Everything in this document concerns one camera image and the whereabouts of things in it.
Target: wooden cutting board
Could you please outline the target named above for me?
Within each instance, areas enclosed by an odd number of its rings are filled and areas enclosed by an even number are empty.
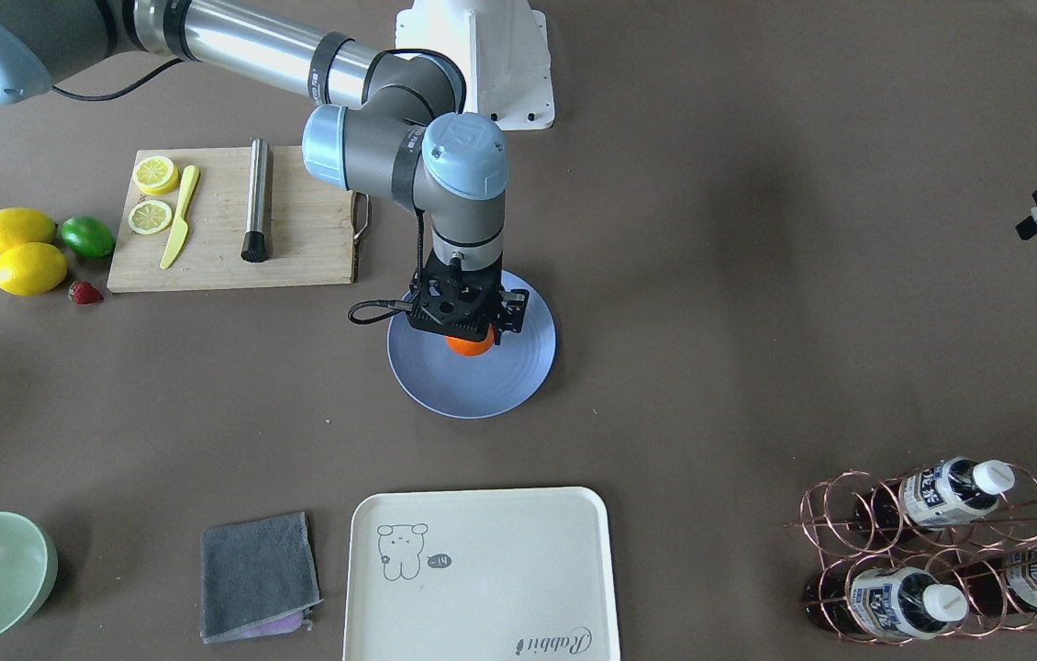
[[[175,210],[179,191],[146,195],[129,181],[108,290],[179,292],[354,281],[354,193],[310,176],[302,166],[301,147],[271,149],[273,213],[267,235],[271,256],[259,264],[242,259],[250,147],[140,150],[136,164],[148,156],[168,156],[181,170],[189,164],[200,168],[200,183],[188,206],[188,239],[171,267],[161,269],[169,231],[136,235],[125,218],[134,205],[148,199],[164,200]]]

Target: white tray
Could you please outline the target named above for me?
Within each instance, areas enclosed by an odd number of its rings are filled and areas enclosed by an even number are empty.
[[[598,495],[379,494],[355,508],[343,660],[523,658],[620,658]]]

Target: white bottle cap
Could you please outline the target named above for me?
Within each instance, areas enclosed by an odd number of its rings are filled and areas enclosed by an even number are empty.
[[[968,598],[954,585],[927,585],[922,590],[922,606],[941,623],[958,623],[968,615]]]
[[[1017,484],[1012,467],[996,459],[976,464],[971,476],[976,478],[976,486],[985,494],[1001,495]]]

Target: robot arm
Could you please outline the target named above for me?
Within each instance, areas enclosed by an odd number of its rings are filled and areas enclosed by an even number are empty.
[[[232,0],[0,0],[0,104],[132,50],[308,97],[310,174],[429,214],[433,250],[396,310],[472,341],[491,326],[523,329],[527,292],[501,284],[506,142],[488,118],[459,113],[466,83],[451,60],[401,58]]]

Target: orange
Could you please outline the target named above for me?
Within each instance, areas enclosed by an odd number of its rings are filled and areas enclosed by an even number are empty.
[[[463,338],[451,338],[451,336],[446,335],[446,343],[449,345],[449,348],[456,355],[484,355],[485,352],[491,351],[491,347],[494,347],[494,326],[485,328],[485,339],[482,339],[481,342],[472,342],[469,339]]]

